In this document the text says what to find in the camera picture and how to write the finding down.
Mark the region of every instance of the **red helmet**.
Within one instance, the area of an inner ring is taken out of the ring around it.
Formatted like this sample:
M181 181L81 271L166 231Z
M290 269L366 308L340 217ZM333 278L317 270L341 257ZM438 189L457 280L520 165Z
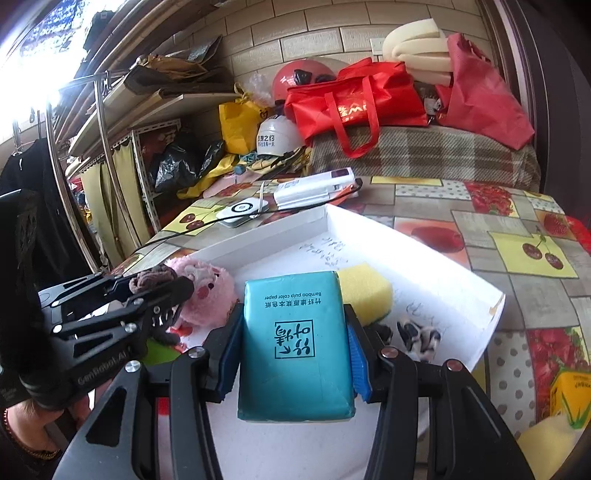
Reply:
M317 60L295 60L289 62L275 75L273 98L275 101L285 100L287 89L295 85L309 85L334 79L335 73Z

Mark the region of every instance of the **black cable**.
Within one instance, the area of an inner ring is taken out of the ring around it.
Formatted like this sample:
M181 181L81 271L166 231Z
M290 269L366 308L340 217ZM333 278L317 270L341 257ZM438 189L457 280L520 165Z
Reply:
M340 195L337 195L336 197L334 197L334 198L332 198L330 200L325 200L324 202L321 202L321 203L314 203L312 205L305 205L305 206L302 206L302 207L284 208L284 209L281 209L281 210L267 210L265 212L261 212L260 215L266 215L267 213L280 213L280 212L303 212L305 210L310 210L312 208L322 207L323 205L326 205L327 203L334 202L335 200L339 200L341 198L344 198L346 196L352 195L352 194L357 193L358 191L360 191L361 190L361 187L363 186L363 181L361 179L355 179L355 183L357 184L357 188L355 188L355 189L353 189L353 190L351 190L349 192L343 192ZM150 245L159 244L159 243L165 242L165 241L167 241L167 240L169 240L171 238L176 238L176 237L181 236L181 235L186 235L188 232L192 232L193 230L198 230L200 228L203 228L204 226L212 225L214 223L218 223L218 222L221 222L221 221L224 221L224 220L230 220L230 219L233 219L233 218L242 218L242 217L247 217L247 216L251 216L251 215L257 215L257 214L256 213L243 213L241 215L233 215L231 217L216 218L215 220L211 220L210 222L205 222L203 225L197 226L195 228L191 228L190 230L187 230L185 232L175 232L174 234L169 235L169 236L167 236L165 238L159 238L157 240L152 240L152 241L150 241L150 242L142 245L141 247L137 248L136 250L134 250L131 255L137 253L138 250L141 250L141 249L143 249L145 247L149 247Z

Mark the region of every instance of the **yellow sponge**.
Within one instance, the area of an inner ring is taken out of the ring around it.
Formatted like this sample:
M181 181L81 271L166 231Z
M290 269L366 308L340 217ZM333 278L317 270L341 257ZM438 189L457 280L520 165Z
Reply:
M384 317L392 309L392 284L367 263L337 272L343 303L350 303L362 326Z

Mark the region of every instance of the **person's hand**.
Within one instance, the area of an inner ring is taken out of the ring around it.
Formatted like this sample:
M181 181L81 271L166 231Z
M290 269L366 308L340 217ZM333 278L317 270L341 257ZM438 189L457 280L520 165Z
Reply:
M85 396L70 407L78 428L90 413L89 399ZM45 425L56 421L62 411L41 408L33 400L25 400L8 409L8 425L19 442L31 450L56 452L57 446L45 431Z

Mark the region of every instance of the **cardboard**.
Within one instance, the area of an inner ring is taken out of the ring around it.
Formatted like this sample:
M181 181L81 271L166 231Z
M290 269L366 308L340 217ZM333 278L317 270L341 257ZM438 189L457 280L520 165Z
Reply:
M193 255L226 268L241 299L246 280L367 262L394 286L394 308L383 320L394 330L392 344L403 348L396 318L406 314L440 330L434 363L457 358L470 370L505 303L503 293L461 265L403 233L332 205L260 226ZM207 333L194 332L187 345L200 345ZM226 480L363 478L379 404L367 405L357 397L357 412L348 421L268 424L238 420L237 402L238 379L222 404L207 405ZM421 434L428 427L428 402L419 406Z

